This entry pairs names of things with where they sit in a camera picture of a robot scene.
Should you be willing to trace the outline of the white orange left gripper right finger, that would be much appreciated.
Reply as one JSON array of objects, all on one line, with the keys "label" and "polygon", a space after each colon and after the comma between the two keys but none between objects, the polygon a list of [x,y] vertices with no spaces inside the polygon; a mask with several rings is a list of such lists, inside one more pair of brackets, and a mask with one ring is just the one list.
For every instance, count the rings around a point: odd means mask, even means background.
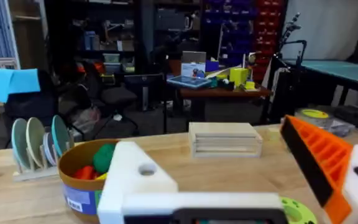
[{"label": "white orange left gripper right finger", "polygon": [[358,223],[358,144],[287,115],[280,133],[327,223]]}]

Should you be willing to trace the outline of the bare white left gripper left finger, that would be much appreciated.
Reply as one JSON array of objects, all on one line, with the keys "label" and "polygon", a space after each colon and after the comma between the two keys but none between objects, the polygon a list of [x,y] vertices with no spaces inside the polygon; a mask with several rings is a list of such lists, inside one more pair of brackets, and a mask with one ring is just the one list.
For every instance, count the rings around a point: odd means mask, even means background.
[{"label": "bare white left gripper left finger", "polygon": [[150,192],[177,192],[177,182],[138,144],[116,144],[97,207],[100,223],[123,223],[122,206],[127,195]]}]

